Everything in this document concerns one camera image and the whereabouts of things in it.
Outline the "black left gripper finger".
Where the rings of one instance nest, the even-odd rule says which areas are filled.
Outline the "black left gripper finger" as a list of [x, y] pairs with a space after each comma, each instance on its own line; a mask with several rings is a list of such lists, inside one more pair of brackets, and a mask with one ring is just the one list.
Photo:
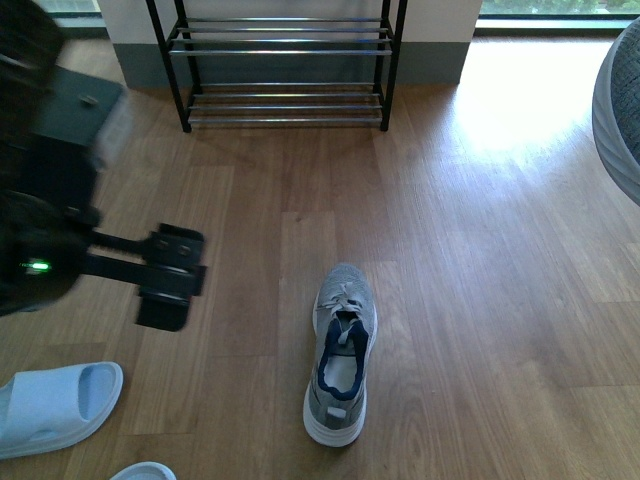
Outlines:
[[185, 327], [192, 298], [201, 295], [206, 272], [204, 265], [178, 268], [98, 255], [89, 255], [84, 267], [86, 275], [137, 285], [140, 302], [135, 323], [168, 332]]

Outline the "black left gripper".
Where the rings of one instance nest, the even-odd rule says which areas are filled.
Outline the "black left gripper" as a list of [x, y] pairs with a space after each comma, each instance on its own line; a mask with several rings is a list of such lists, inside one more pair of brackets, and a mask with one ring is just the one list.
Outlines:
[[156, 262], [198, 262], [202, 233], [161, 223], [142, 240], [94, 231], [97, 178], [122, 144], [127, 94], [116, 82], [59, 67], [23, 150], [16, 183], [1, 191], [1, 310], [39, 310], [82, 275], [91, 243]]

